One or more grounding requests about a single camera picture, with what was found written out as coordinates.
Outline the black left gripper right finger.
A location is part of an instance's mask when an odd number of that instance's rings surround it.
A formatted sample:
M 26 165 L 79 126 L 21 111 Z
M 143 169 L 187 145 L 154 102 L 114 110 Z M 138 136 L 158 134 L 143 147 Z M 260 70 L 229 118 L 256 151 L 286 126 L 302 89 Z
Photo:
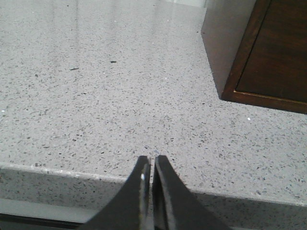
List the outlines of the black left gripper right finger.
M 167 156 L 154 162 L 153 223 L 156 230 L 229 230 L 186 188 Z

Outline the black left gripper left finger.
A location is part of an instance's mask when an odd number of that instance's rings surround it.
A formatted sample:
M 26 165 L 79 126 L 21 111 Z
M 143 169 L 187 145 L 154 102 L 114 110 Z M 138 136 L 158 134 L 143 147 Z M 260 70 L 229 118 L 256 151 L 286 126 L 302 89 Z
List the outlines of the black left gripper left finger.
M 83 229 L 146 229 L 150 171 L 149 159 L 146 156 L 139 156 L 135 167 L 119 192 L 93 218 L 83 224 Z

